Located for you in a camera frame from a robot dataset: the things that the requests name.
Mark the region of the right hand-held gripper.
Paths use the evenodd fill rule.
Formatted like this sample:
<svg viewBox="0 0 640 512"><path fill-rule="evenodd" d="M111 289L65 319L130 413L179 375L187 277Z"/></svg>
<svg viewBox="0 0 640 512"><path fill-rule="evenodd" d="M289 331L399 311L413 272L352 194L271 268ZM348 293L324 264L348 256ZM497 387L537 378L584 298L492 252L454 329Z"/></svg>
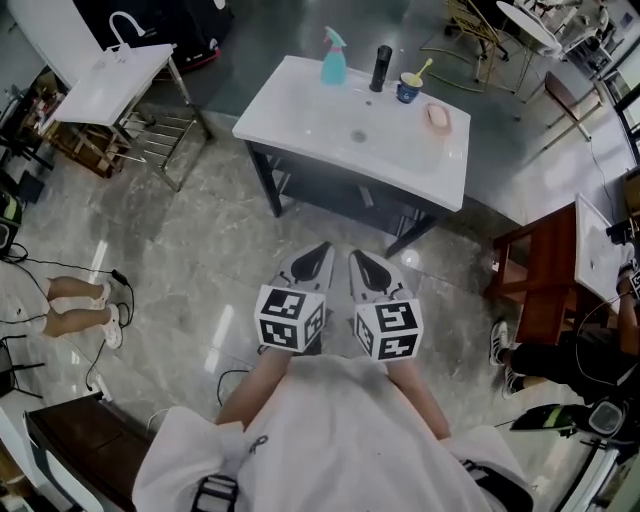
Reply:
<svg viewBox="0 0 640 512"><path fill-rule="evenodd" d="M355 302L354 335L374 361L415 358L424 324L420 302L400 270L386 259L356 249L348 257Z"/></svg>

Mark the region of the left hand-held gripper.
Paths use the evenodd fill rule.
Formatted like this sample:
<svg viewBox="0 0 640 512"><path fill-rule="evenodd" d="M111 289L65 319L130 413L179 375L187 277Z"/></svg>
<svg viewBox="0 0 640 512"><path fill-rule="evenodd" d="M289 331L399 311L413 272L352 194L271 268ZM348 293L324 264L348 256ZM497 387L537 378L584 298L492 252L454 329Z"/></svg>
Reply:
<svg viewBox="0 0 640 512"><path fill-rule="evenodd" d="M335 248L309 245L286 257L261 287L254 309L259 344L293 355L319 355L328 319Z"/></svg>

